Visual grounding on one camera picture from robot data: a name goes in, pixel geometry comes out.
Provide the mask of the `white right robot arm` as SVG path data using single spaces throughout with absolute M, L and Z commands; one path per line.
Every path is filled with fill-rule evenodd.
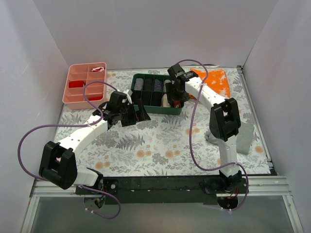
M 194 71 L 186 72 L 180 64 L 168 69 L 171 82 L 166 84 L 168 103 L 174 108 L 182 108 L 190 96 L 202 103 L 210 113 L 209 129 L 216 138 L 221 159 L 219 189 L 233 192 L 242 180 L 242 172 L 237 164 L 237 135 L 241 127 L 239 108 L 234 98 L 226 99 L 217 94 Z

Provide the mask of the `green divided organiser box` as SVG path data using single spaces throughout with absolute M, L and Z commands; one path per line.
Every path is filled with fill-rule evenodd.
M 135 85 L 135 80 L 137 78 L 143 78 L 144 80 L 147 78 L 151 78 L 153 79 L 159 79 L 162 82 L 164 82 L 164 80 L 169 79 L 171 80 L 171 78 L 169 77 L 169 75 L 154 75 L 154 74 L 143 74 L 143 73 L 137 73 L 133 76 L 132 78 L 132 83 L 131 83 L 131 91 L 134 91 L 134 85 Z M 182 108 L 165 108 L 162 106 L 145 106 L 144 108 L 146 110 L 147 113 L 153 113 L 153 114 L 165 114 L 165 115 L 179 115 L 182 112 Z

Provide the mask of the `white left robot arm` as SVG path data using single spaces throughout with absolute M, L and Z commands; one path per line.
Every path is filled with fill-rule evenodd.
M 72 185 L 84 185 L 92 194 L 99 194 L 104 187 L 102 174 L 91 168 L 77 167 L 76 157 L 118 122 L 126 127 L 148 120 L 150 117 L 141 99 L 114 91 L 109 101 L 99 105 L 82 127 L 66 138 L 44 146 L 40 177 L 64 190 Z

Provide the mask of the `orange and cream underwear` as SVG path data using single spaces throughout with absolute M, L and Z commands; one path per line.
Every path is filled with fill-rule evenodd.
M 173 107 L 173 108 L 182 108 L 183 105 L 181 104 L 180 101 L 174 101 L 174 102 L 172 103 L 172 107 Z

